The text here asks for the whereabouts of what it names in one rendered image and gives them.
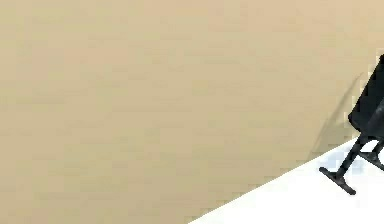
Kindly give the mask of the black chair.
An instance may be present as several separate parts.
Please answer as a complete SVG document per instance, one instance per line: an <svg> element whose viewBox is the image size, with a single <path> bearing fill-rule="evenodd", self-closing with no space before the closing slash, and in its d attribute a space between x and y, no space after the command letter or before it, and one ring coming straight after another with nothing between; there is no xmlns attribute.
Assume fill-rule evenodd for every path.
<svg viewBox="0 0 384 224"><path fill-rule="evenodd" d="M379 57L348 120L360 132L359 137L337 171L331 172L325 167L320 167L319 171L348 194L355 195L356 191L347 184L344 175L357 156L384 171L379 159L384 149L384 54Z"/></svg>

